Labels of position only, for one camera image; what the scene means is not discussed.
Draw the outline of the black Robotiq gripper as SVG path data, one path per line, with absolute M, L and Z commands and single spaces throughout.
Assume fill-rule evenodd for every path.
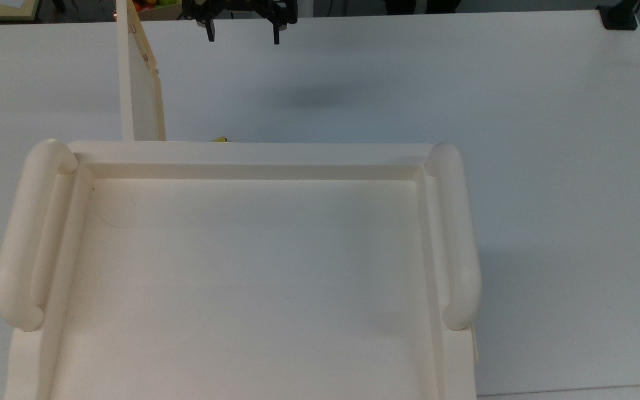
M 204 23 L 208 40 L 214 42 L 214 18 L 223 11 L 251 12 L 273 24 L 273 43 L 279 45 L 282 26 L 295 24 L 299 18 L 297 1 L 182 1 L 181 18 Z

